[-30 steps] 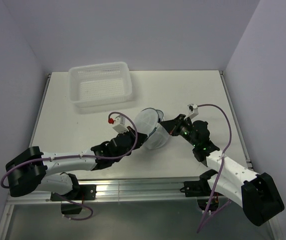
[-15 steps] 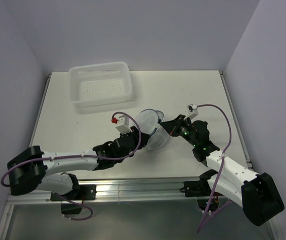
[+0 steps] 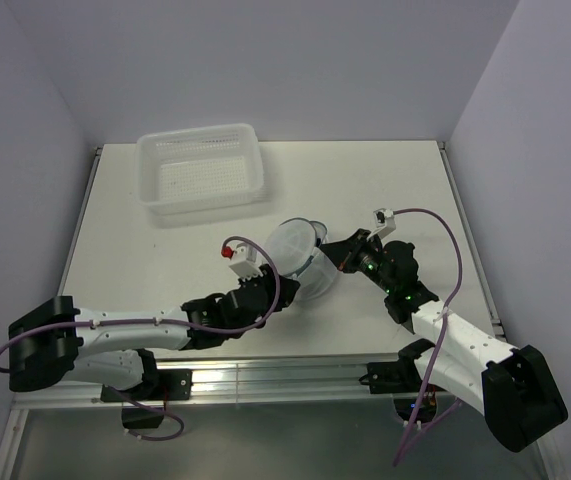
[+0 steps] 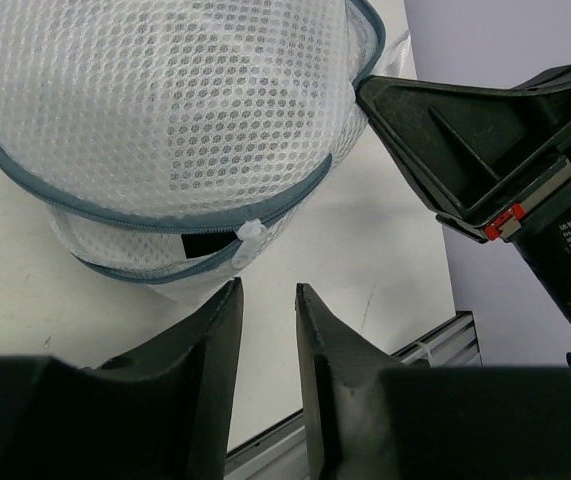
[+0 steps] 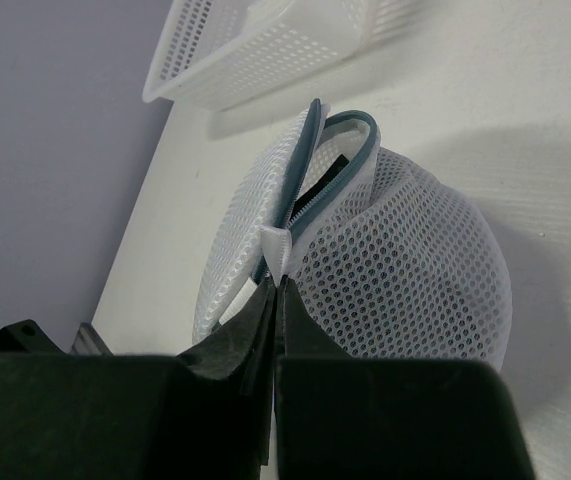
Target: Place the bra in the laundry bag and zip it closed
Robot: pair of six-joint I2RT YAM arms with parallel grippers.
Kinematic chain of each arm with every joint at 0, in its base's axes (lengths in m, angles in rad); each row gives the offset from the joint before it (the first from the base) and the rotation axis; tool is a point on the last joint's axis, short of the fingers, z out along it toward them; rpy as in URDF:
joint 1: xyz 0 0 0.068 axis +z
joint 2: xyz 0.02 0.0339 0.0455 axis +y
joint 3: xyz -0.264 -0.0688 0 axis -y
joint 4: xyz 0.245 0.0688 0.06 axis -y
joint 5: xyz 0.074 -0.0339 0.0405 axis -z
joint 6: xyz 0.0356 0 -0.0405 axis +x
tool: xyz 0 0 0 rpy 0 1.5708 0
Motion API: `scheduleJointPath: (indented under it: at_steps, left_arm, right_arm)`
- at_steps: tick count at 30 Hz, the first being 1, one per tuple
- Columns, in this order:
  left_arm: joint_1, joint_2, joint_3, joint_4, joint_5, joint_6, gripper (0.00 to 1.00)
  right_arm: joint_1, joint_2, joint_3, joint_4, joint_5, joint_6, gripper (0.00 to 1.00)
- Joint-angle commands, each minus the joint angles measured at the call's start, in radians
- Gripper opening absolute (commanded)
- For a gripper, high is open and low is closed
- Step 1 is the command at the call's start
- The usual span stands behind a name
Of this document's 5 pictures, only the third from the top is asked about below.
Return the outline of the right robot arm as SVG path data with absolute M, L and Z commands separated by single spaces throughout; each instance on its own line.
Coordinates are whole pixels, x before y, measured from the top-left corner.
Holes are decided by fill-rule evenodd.
M 397 360 L 368 364 L 360 381 L 371 393 L 434 385 L 481 413 L 493 436 L 512 452 L 567 420 L 543 354 L 531 345 L 503 342 L 451 311 L 419 280 L 413 244 L 383 244 L 360 229 L 321 250 L 340 272 L 359 272 L 381 288 L 388 314 L 417 337 Z

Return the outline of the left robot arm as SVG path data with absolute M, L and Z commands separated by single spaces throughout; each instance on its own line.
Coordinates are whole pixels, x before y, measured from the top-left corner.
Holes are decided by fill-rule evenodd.
M 291 305 L 298 281 L 269 265 L 227 293 L 190 300 L 168 311 L 97 312 L 56 296 L 8 328 L 7 374 L 15 393 L 61 381 L 102 384 L 148 399 L 160 386 L 153 352 L 218 348 L 265 326 Z

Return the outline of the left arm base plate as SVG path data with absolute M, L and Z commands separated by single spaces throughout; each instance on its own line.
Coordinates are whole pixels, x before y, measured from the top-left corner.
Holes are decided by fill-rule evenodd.
M 191 394 L 192 371 L 189 369 L 165 369 L 145 376 L 143 372 L 118 372 L 102 380 L 100 401 L 119 402 L 120 398 L 110 387 L 123 392 L 136 401 L 188 400 Z

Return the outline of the white mesh laundry bag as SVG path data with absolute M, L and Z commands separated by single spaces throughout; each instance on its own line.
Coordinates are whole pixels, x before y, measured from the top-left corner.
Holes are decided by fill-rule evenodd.
M 264 250 L 279 274 L 300 284 L 295 302 L 316 299 L 333 284 L 337 269 L 320 250 L 327 241 L 324 223 L 301 217 L 284 221 L 267 238 Z

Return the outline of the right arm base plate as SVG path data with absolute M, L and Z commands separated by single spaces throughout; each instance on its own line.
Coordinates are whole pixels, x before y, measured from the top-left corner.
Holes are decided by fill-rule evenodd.
M 376 394 L 417 393 L 422 384 L 417 368 L 411 361 L 370 362 L 358 382 Z

